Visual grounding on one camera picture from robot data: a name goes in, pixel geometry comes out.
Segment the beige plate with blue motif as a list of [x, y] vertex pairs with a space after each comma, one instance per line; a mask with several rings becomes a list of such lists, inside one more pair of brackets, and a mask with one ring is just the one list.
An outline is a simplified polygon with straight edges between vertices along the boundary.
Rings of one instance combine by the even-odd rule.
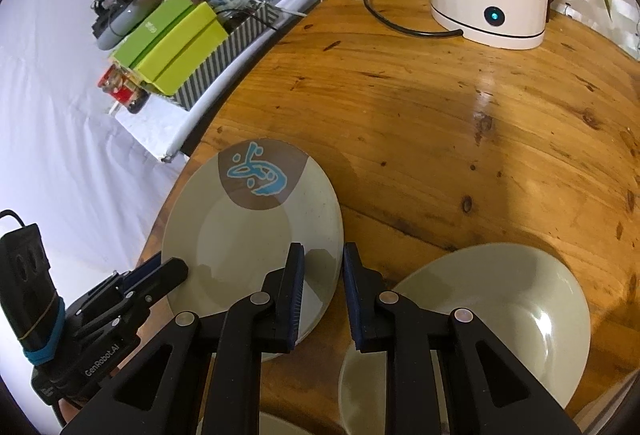
[[336, 193], [318, 162], [289, 143], [244, 140], [201, 166], [178, 195], [162, 259], [182, 259], [189, 276], [171, 291], [175, 314], [204, 317], [257, 292], [284, 266], [291, 243], [305, 251], [298, 336], [329, 307], [341, 271], [344, 227]]

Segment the red labelled jar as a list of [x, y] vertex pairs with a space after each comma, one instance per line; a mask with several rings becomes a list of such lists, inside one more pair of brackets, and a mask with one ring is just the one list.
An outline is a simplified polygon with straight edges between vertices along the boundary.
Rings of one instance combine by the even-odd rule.
[[128, 77], [126, 71], [110, 65], [98, 82], [98, 88], [110, 95], [130, 114], [137, 114], [149, 99], [150, 94]]

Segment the lime green box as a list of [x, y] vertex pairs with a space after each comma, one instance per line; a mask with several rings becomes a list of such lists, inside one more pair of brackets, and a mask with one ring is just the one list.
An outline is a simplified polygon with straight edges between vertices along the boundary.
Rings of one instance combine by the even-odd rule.
[[195, 6], [173, 26], [140, 62], [134, 72], [165, 96], [174, 96], [204, 60], [223, 44], [228, 33], [205, 2]]

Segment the grey handheld device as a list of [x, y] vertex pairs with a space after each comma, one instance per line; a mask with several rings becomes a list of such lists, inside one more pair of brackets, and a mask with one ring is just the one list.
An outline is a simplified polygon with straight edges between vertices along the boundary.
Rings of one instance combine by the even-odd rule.
[[94, 0], [96, 21], [91, 26], [96, 46], [111, 51], [157, 9], [163, 0]]

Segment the plain beige plate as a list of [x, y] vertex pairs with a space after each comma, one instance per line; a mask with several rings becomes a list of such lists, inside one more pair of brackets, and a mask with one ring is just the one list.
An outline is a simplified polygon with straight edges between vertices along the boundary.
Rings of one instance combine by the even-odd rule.
[[[590, 345], [589, 311], [547, 252], [490, 243], [449, 253], [390, 289], [431, 313], [439, 434], [574, 434], [566, 413]], [[351, 434], [385, 432], [386, 357], [355, 342], [338, 403]]]

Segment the striped grey white tray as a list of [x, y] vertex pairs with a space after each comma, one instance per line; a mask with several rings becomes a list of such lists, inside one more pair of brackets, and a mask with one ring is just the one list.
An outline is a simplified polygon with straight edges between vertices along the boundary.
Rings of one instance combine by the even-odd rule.
[[231, 64], [282, 15], [280, 8], [261, 5], [253, 10], [198, 66], [169, 97], [186, 111], [191, 110], [205, 92]]

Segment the white side shelf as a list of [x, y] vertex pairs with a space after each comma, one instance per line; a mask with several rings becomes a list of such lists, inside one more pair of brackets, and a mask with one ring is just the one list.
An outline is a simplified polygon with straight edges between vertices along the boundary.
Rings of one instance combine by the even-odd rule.
[[282, 36], [288, 25], [303, 18], [305, 10], [317, 1], [280, 1], [277, 4], [279, 16], [271, 26], [259, 32], [252, 43], [247, 44], [244, 50], [237, 52], [232, 58], [222, 57], [224, 49], [218, 47], [212, 58], [205, 62], [205, 72], [196, 76], [202, 90], [190, 109], [183, 109], [165, 97], [152, 95], [137, 114], [130, 114], [124, 108], [115, 110], [115, 121], [154, 158], [162, 162], [171, 161], [209, 109], [232, 90], [234, 83], [246, 76], [250, 63], [265, 53], [268, 46]]

